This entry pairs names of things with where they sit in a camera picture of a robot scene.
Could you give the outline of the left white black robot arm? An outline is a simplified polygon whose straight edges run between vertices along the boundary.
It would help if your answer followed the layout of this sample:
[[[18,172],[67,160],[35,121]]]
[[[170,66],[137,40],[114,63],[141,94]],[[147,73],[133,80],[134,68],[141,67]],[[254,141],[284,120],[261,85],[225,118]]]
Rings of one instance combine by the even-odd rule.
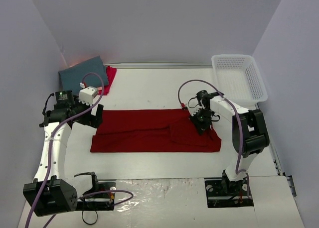
[[[23,195],[38,217],[76,210],[76,188],[65,178],[64,163],[73,123],[92,128],[102,123],[103,105],[93,102],[97,88],[86,87],[79,95],[71,91],[55,93],[56,103],[44,112],[44,145],[40,165],[31,183],[23,187]]]

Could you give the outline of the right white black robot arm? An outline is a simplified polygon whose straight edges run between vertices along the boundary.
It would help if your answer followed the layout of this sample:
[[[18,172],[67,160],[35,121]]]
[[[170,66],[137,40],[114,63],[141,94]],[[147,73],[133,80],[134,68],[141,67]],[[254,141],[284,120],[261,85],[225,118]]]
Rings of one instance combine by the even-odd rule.
[[[223,96],[222,93],[208,93],[206,90],[195,96],[197,105],[188,107],[190,120],[199,135],[212,128],[212,117],[218,115],[232,125],[232,144],[237,158],[222,173],[221,189],[232,195],[239,189],[239,184],[247,177],[247,170],[252,161],[270,140],[264,115],[259,109],[244,108]]]

